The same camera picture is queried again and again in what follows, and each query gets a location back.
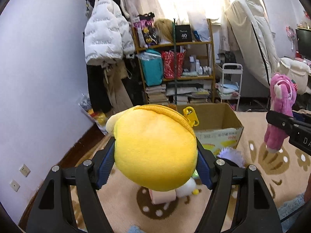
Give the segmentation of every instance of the yellow plush toy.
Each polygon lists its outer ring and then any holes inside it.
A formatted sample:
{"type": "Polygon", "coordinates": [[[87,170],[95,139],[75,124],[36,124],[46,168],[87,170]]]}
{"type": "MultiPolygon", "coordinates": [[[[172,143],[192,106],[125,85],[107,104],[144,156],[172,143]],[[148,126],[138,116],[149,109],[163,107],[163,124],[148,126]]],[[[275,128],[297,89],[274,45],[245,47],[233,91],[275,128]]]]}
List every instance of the yellow plush toy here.
{"type": "Polygon", "coordinates": [[[197,164],[198,125],[194,109],[185,116],[162,105],[135,106],[113,115],[106,124],[115,136],[117,168],[135,183],[154,191],[185,184],[197,164]]]}

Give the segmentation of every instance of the red bag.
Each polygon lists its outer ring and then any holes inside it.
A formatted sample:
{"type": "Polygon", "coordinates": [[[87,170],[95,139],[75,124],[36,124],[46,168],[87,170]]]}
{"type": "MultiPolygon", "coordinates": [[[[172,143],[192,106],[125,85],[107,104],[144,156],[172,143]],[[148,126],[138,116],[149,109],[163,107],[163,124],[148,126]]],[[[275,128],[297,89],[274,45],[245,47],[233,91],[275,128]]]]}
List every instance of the red bag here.
{"type": "MultiPolygon", "coordinates": [[[[164,77],[166,79],[174,79],[174,52],[173,51],[163,51],[163,68],[164,68],[164,77]]],[[[183,74],[183,61],[185,59],[186,53],[178,52],[177,56],[177,78],[183,74]]]]}

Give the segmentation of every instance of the pink plush toy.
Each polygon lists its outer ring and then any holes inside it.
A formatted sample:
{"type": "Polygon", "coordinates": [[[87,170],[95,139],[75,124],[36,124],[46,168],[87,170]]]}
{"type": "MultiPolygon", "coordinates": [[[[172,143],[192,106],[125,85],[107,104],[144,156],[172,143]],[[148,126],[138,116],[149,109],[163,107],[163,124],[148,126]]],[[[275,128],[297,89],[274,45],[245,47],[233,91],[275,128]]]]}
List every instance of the pink plush toy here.
{"type": "MultiPolygon", "coordinates": [[[[294,83],[285,74],[276,73],[270,82],[271,110],[293,117],[292,106],[296,101],[294,83]]],[[[288,135],[285,131],[268,124],[264,141],[267,150],[276,153],[288,135]]]]}

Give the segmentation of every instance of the person's hand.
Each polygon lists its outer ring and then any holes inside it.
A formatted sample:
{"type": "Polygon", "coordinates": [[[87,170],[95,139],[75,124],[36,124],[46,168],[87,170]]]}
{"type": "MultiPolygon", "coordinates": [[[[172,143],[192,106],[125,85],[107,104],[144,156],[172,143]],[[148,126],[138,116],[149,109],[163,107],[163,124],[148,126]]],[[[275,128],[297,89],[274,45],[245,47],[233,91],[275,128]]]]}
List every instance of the person's hand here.
{"type": "Polygon", "coordinates": [[[310,199],[311,199],[311,174],[309,176],[306,192],[304,193],[304,202],[308,202],[310,199]]]}

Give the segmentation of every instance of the computer screen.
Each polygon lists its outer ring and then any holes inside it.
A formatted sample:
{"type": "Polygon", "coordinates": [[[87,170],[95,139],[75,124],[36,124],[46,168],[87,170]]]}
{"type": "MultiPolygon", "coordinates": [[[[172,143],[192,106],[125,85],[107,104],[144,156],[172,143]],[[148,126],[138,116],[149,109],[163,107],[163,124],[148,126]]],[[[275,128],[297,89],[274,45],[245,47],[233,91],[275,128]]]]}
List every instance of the computer screen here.
{"type": "Polygon", "coordinates": [[[305,56],[307,59],[311,58],[311,30],[296,29],[298,40],[299,54],[305,56]]]}

